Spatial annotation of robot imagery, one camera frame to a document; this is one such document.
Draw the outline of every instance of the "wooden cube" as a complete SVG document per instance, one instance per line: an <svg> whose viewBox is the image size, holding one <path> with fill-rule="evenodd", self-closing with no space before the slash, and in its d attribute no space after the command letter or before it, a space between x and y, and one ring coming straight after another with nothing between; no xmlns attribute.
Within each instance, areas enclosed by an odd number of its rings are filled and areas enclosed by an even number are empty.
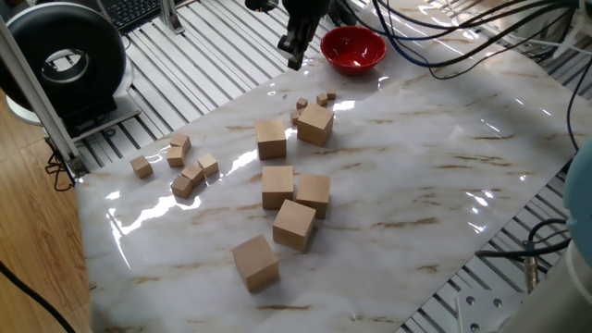
<svg viewBox="0 0 592 333"><path fill-rule="evenodd" d="M170 147L166 153L166 160L169 167L184 167L185 166L185 154L183 153L183 147Z"/></svg>
<svg viewBox="0 0 592 333"><path fill-rule="evenodd" d="M327 97L329 98L329 101L335 100L337 97L337 91L334 88L327 89Z"/></svg>
<svg viewBox="0 0 592 333"><path fill-rule="evenodd" d="M286 200L273 224L274 242L304 252L315 222L315 210Z"/></svg>
<svg viewBox="0 0 592 333"><path fill-rule="evenodd" d="M259 159L286 157L286 132L281 119L255 121Z"/></svg>
<svg viewBox="0 0 592 333"><path fill-rule="evenodd" d="M301 174L296 194L296 202L316 210L316 218L325 218L329 204L329 184L327 176Z"/></svg>
<svg viewBox="0 0 592 333"><path fill-rule="evenodd" d="M144 179L153 174L152 166L144 155L138 156L129 162L131 163L131 167L133 167L133 172L135 172L140 179Z"/></svg>
<svg viewBox="0 0 592 333"><path fill-rule="evenodd" d="M205 179L204 170L196 165L188 165L185 167L183 171L181 171L181 176L191 180L193 188L198 187Z"/></svg>
<svg viewBox="0 0 592 333"><path fill-rule="evenodd" d="M291 166L264 166L263 209L279 209L284 200L294 200L294 169Z"/></svg>
<svg viewBox="0 0 592 333"><path fill-rule="evenodd" d="M321 106L327 105L327 103L329 103L329 98L327 97L327 94L321 93L318 96L316 96L316 103Z"/></svg>
<svg viewBox="0 0 592 333"><path fill-rule="evenodd" d="M298 118L298 139L319 147L325 145L333 130L335 113L318 105L308 105Z"/></svg>
<svg viewBox="0 0 592 333"><path fill-rule="evenodd" d="M173 180L173 183L170 184L170 189L173 190L173 194L178 197L187 199L193 192L193 184L190 179L183 176L177 176L175 180Z"/></svg>
<svg viewBox="0 0 592 333"><path fill-rule="evenodd" d="M298 110L291 110L290 111L290 122L292 125L298 124L298 118L300 117L300 112Z"/></svg>
<svg viewBox="0 0 592 333"><path fill-rule="evenodd" d="M203 169L206 177L210 177L218 172L218 162L211 154L206 154L197 159L197 164Z"/></svg>
<svg viewBox="0 0 592 333"><path fill-rule="evenodd" d="M253 291L279 276L278 258L263 235L232 249L232 256L248 291Z"/></svg>
<svg viewBox="0 0 592 333"><path fill-rule="evenodd" d="M305 108L307 105L308 101L303 98L299 99L298 102L296 102L296 108L299 110Z"/></svg>
<svg viewBox="0 0 592 333"><path fill-rule="evenodd" d="M175 134L173 139L170 141L170 145L172 147L183 148L183 153L186 154L191 148L191 140L189 140L189 137L185 134Z"/></svg>

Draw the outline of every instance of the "black cable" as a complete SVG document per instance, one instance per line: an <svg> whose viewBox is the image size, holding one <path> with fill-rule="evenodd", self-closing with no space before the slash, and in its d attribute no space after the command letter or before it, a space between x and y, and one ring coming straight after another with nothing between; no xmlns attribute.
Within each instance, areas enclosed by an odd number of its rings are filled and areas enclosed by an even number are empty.
<svg viewBox="0 0 592 333"><path fill-rule="evenodd" d="M555 232L553 232L552 234L550 234L550 235L548 235L547 237L545 237L544 239L542 239L542 240L535 240L535 241L531 241L531 243L532 243L532 244L540 244L540 243L542 243L542 242L544 242L544 241L548 241L548 240L552 239L552 238L553 238L553 237L555 237L555 236L559 236L559 235L561 235L561 234L564 234L564 233L567 233L567 232L569 232L569 231L570 231L570 230L568 230L568 229L566 229L566 230L560 230L560 231L555 231Z"/></svg>
<svg viewBox="0 0 592 333"><path fill-rule="evenodd" d="M398 16L398 17L400 17L402 19L405 19L405 20L408 20L408 21L410 21L412 23L415 23L415 24L417 24L419 26L426 27L426 28L431 28L431 29L438 29L438 30L448 30L448 29L450 29L450 27L444 27L444 26L441 26L441 25L438 25L438 24L431 24L431 23L427 23L427 22L423 22L423 21L414 19L414 18L410 18L410 17L408 17L408 16L400 13L399 11L391 8L388 4L385 4L384 0L377 0L377 1L378 1L378 3L380 3L380 5L385 6L389 12L395 14L396 16ZM521 2L523 2L523 1L521 1L521 0L513 1L513 2L509 2L509 3L506 3L506 4L500 5L500 6L496 6L494 8L498 8L499 7L499 9L502 9L502 8L504 8L506 6L513 6L513 5L518 4L518 3L521 3ZM549 3L563 4L563 3L566 3L566 1L549 0ZM577 3L575 1L572 1L572 4L575 5L575 6L577 6ZM375 6L375 9L376 9L377 14L380 15L380 9L379 9L379 7L378 6Z"/></svg>
<svg viewBox="0 0 592 333"><path fill-rule="evenodd" d="M64 161L63 159L61 159L61 155L59 154L59 152L50 144L49 140L45 140L45 142L49 145L49 147L52 149L52 155L49 157L49 160L47 161L47 166L45 167L45 172L48 175L53 175L55 174L55 181L54 181L54 190L56 191L67 191L71 188L74 187L74 178L72 178L72 176L70 175L70 173L68 172L68 170L64 167ZM68 174L68 177L70 179L70 183L68 184L68 186L64 189L59 189L57 188L57 182L59 181L59 174L62 172L66 172Z"/></svg>
<svg viewBox="0 0 592 333"><path fill-rule="evenodd" d="M543 6L543 5L550 5L550 4L557 3L557 1L556 1L556 0L543 0L543 1L538 1L538 2L531 3L531 4L529 4L529 5L526 5L526 6L521 6L521 7L519 7L519 8L512 9L512 10L510 10L510 11L504 12L504 13L502 13L502 14L499 14L499 15L497 15L497 16L494 16L494 17L491 17L491 18L486 18L486 19L484 19L484 20L481 20L481 21L479 21L479 22L476 22L476 21L478 21L479 19L482 19L483 17L485 17L485 16L487 16L487 15L490 15L490 14L492 14L492 13L494 13L494 12L498 11L498 10L501 10L501 9L503 9L503 8L504 8L504 7L506 7L506 6L511 6L511 5L514 5L514 4L517 4L517 3L523 2L523 1L524 1L524 0L514 0L514 1L511 1L511 2L508 2L508 3L505 3L505 4L503 4L503 5L500 5L500 6L493 7L493 8L489 9L489 10L488 10L488 11L486 11L486 12L483 12L483 13L481 13L481 14L479 14L479 15L476 15L476 16L475 16L475 17L473 17L473 18L470 18L470 19L466 20L465 22L463 22L462 24L460 24L460 25L458 25L458 26L455 26L455 27L446 27L446 28L445 28L446 30L445 30L444 32L437 33L437 34L435 34L435 35L431 35L431 36L424 36L424 37L402 37L402 36L396 36L396 35L394 35L394 33L393 33L393 37L394 37L395 39L397 39L397 40L403 40L403 41L429 41L429 40L433 40L433 39L436 39L436 38L439 38L439 37L445 36L445 35L447 35L447 34L449 34L449 33L455 32L455 31L457 31L457 30L475 28L475 27L478 27L478 26L480 26L480 25L483 25L483 24L485 24L485 23L488 23L488 22L490 22L490 21L493 21L493 20L496 20L496 19L502 19L502 18L505 18L505 17L507 17L507 16L509 16L509 15L513 15L513 14L515 14L515 13L523 12L523 11L525 11L525 10L527 10L527 9L531 9L531 8L538 7L538 6ZM358 22L360 22L360 24L361 24L361 25L363 25L365 28L367 28L367 29L369 29L369 30L371 30L371 31L374 31L374 32L376 32L376 33L379 33L379 34L381 34L381 35L386 35L386 33L385 33L385 32L383 32L383 31L378 31L378 30L376 30L376 29L374 29L374 28L372 28L372 27L368 26L366 23L364 23L364 22L363 22L363 21L362 21L362 20L361 20L361 19L360 19L360 18L359 18L357 15L356 15L356 13L355 13L355 11L352 9L352 7L351 7L351 6L350 6L350 5L347 3L347 0L342 0L342 3L343 3L343 5L345 5L345 7L346 7L346 8L347 8L347 9L350 11L350 13L352 13L352 14L353 14L353 16L354 16L354 17L355 17L355 18L358 20Z"/></svg>
<svg viewBox="0 0 592 333"><path fill-rule="evenodd" d="M567 132L570 135L570 140L572 141L573 148L575 149L576 153L580 151L580 147L577 145L577 142L575 141L574 131L572 130L572 106L574 105L574 100L575 96L577 95L577 91L580 90L580 86L582 85L582 82L584 82L584 78L590 70L590 66L592 66L592 57L590 57L590 61L588 61L586 69L584 69L584 73L582 73L582 76L580 77L580 80L577 82L575 89L573 89L572 98L570 98L570 103L567 105Z"/></svg>
<svg viewBox="0 0 592 333"><path fill-rule="evenodd" d="M373 0L373 3L375 4L375 7L378 7L378 2L377 0ZM477 54L478 52L480 52L481 50L487 48L488 46L490 46L491 44L497 42L498 40L500 40L501 38L503 38L504 36L506 36L507 34L513 32L514 30L520 28L521 26L523 26L524 24L526 24L527 22L531 21L532 19L535 19L537 17L539 17L540 15L543 15L545 13L548 13L552 10L556 10L556 9L560 9L560 8L564 8L565 5L551 5L551 6L546 6L544 8L539 9L538 11L532 13L531 15L527 16L524 19L521 19L519 22L514 23L513 25L510 26L510 28L508 28L505 31L500 32L499 34L497 34L495 37L491 38L489 41L479 45L478 47L476 47L475 49L473 49L472 51L461 55L459 57L450 59L448 61L444 61L444 62L439 62L436 64L426 64L426 63L422 63L412 57L410 57L409 55L407 55L397 44L397 41L395 40L395 38L389 33L388 39L390 41L390 43L392 44L392 46L395 48L395 50L397 50L397 52L403 56L404 58L406 58L408 61L414 63L417 66L420 67L424 67L424 68L438 68L438 67L445 67L445 66L449 66L449 65L453 65L456 64L460 61L463 61L464 59L470 57L470 56L474 56L475 54ZM380 23L383 27L383 29L385 31L389 30L389 27L387 26L387 22L385 21L384 17L382 15L378 15L378 18L380 19Z"/></svg>
<svg viewBox="0 0 592 333"><path fill-rule="evenodd" d="M46 301L37 292L35 292L35 290L32 290L17 276L15 276L14 273L12 273L10 269L8 269L8 267L6 267L2 261L0 261L0 273L2 273L10 282L12 282L20 290L29 295L29 297L31 297L37 303L39 303L50 315L52 315L55 318L55 320L66 330L67 333L76 333L76 331L74 331L74 328L72 328L72 326L68 323L66 318L64 318L64 316L61 315L52 304Z"/></svg>
<svg viewBox="0 0 592 333"><path fill-rule="evenodd" d="M478 60L477 62L475 62L475 63L474 63L472 66L470 66L468 69L466 69L466 70L464 70L464 71L462 71L462 72L460 72L460 73L456 73L456 74L454 74L454 75L451 75L451 76L448 76L448 77L439 77L439 76L437 76L437 75L434 73L434 71L432 70L432 68L428 68L428 70L429 70L430 74L432 75L432 77L433 77L433 78L435 78L435 79L438 79L438 80L449 80L449 79L453 79L453 78L459 77L459 76L461 76L462 74L464 74L464 73L466 73L466 72L468 72L468 71L472 70L473 68L477 67L479 64L481 64L483 61L485 61L485 60L489 59L490 57L492 57L492 56L496 56L496 55L499 55L499 54L502 54L502 53L504 53L504 52L506 52L506 51L512 50L512 49L513 49L513 48L515 48L515 47L518 47L518 46L520 46L521 44L524 44L524 43L526 43L526 42L530 41L531 39L533 39L533 38L535 38L536 36L538 36L538 34L540 34L541 32L543 32L544 30L548 29L548 28L549 28L549 27L551 27L553 24L557 23L557 22L558 22L560 19L562 19L564 16L566 16L566 15L567 15L567 14L569 14L569 13L571 13L571 11L567 11L567 12L563 13L562 15L560 15L559 17L557 17L557 18L555 18L553 21L551 21L551 22L550 22L548 25L546 25L545 27L543 27L543 28L542 28L540 31L538 31L538 32L536 32L535 34L531 35L530 37L528 37L528 38L526 38L526 39L524 39L524 40L520 41L519 43L516 43L515 45L513 45L513 46L510 46L510 47L504 48L503 50L499 50L498 52L496 52L496 53L494 53L494 54L492 54L492 55L484 56L483 58L481 58L480 60ZM392 17L391 17L391 16L388 16L388 19L389 19L389 23L390 23L390 29L391 29L391 33L394 33L394 30L393 30L393 24L392 24ZM401 43L401 46L402 46L402 47L404 47L405 49L409 50L410 52L412 52L412 53L413 53L413 54L415 54L416 56L420 57L422 60L424 60L424 62L425 62L426 64L429 64L429 61L428 61L428 60L427 60L427 59L426 59L424 56L422 56L422 55L421 55L421 54L419 54L418 52L414 51L414 50L413 50L412 48L410 48L409 46L405 45L404 43Z"/></svg>

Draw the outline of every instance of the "black power cord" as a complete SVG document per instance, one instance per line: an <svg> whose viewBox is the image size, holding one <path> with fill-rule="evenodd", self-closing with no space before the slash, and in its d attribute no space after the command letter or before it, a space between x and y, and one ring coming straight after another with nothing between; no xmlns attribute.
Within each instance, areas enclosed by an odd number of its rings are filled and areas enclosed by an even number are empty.
<svg viewBox="0 0 592 333"><path fill-rule="evenodd" d="M39 303L50 315L52 315L55 320L66 330L67 333L76 333L74 328L69 324L69 322L61 315L55 307L46 301L41 295L39 295L35 290L32 290L29 286L27 286L23 281L21 281L14 273L8 269L4 265L2 261L0 261L0 273L2 273L10 282L12 282L15 286L17 286L20 290L24 293L29 295L32 299L34 299L37 303Z"/></svg>
<svg viewBox="0 0 592 333"><path fill-rule="evenodd" d="M570 103L567 105L567 132L570 135L570 140L572 141L572 145L576 153L580 151L580 147L577 145L577 142L575 141L574 131L572 130L572 106L574 105L575 96L577 95L577 92L580 90L580 86L582 85L582 82L584 82L586 74L590 70L590 66L592 66L592 57L590 57L590 61L588 61L588 64L586 65L586 68L584 69L584 72L582 73L580 80L577 82L575 89L573 89L572 98L570 98Z"/></svg>
<svg viewBox="0 0 592 333"><path fill-rule="evenodd" d="M564 241L559 242L557 244L550 245L546 248L535 249L535 244L540 242L540 241L537 241L537 242L534 241L535 235L537 234L537 231L539 231L541 228L543 228L545 226L548 226L551 224L564 225L565 223L566 223L565 220L558 219L558 218L552 218L552 219L540 222L536 226L534 226L532 228L532 230L530 230L530 232L528 233L528 239L524 241L524 245L525 245L526 249L530 249L530 250L509 251L509 252L477 251L477 252L475 252L475 256L486 257L486 258L487 257L507 258L507 259L511 259L511 260L515 260L515 261L523 261L525 257L533 257L533 256L539 256L539 255L548 254L548 253L555 253L557 251L567 248L567 246L570 244L570 241L572 241L572 240L564 240Z"/></svg>

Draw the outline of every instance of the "large wooden cube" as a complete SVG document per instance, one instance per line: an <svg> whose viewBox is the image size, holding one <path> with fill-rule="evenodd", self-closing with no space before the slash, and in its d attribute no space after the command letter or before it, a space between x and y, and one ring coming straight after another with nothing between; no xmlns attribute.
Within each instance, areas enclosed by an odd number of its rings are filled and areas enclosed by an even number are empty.
<svg viewBox="0 0 592 333"><path fill-rule="evenodd" d="M181 171L181 176L191 180L191 184L193 184L193 188L199 186L199 184L204 181L204 170L196 165L188 165Z"/></svg>
<svg viewBox="0 0 592 333"><path fill-rule="evenodd" d="M298 139L322 147L333 130L335 113L319 105L308 105L298 118Z"/></svg>
<svg viewBox="0 0 592 333"><path fill-rule="evenodd" d="M248 291L253 291L279 276L278 258L263 235L232 249L232 256Z"/></svg>
<svg viewBox="0 0 592 333"><path fill-rule="evenodd" d="M171 139L170 141L170 145L172 147L183 148L183 153L186 154L191 148L191 140L185 134L175 134L173 139Z"/></svg>
<svg viewBox="0 0 592 333"><path fill-rule="evenodd" d="M177 176L170 185L170 189L173 191L173 194L178 197L187 199L193 192L193 183L191 183L191 180L186 177Z"/></svg>
<svg viewBox="0 0 592 333"><path fill-rule="evenodd" d="M294 170L291 166L264 166L263 209L279 209L284 200L294 200Z"/></svg>
<svg viewBox="0 0 592 333"><path fill-rule="evenodd" d="M138 156L138 157L132 159L131 161L129 161L129 163L131 164L131 167L133 168L133 172L135 172L136 175L138 175L138 177L140 177L140 179L144 179L144 178L152 175L154 172L152 170L152 166L150 165L150 162L148 162L148 160L146 159L146 157L144 157L144 155Z"/></svg>
<svg viewBox="0 0 592 333"><path fill-rule="evenodd" d="M259 159L286 157L286 132L281 119L255 121Z"/></svg>
<svg viewBox="0 0 592 333"><path fill-rule="evenodd" d="M184 167L185 153L183 153L183 147L168 148L168 152L166 152L166 160L169 167Z"/></svg>
<svg viewBox="0 0 592 333"><path fill-rule="evenodd" d="M197 164L203 169L206 177L210 177L218 172L218 161L211 154L206 154L197 159Z"/></svg>
<svg viewBox="0 0 592 333"><path fill-rule="evenodd" d="M315 222L315 210L286 200L273 224L274 242L304 252Z"/></svg>
<svg viewBox="0 0 592 333"><path fill-rule="evenodd" d="M301 174L296 202L316 210L316 218L325 218L329 204L331 178L320 175Z"/></svg>

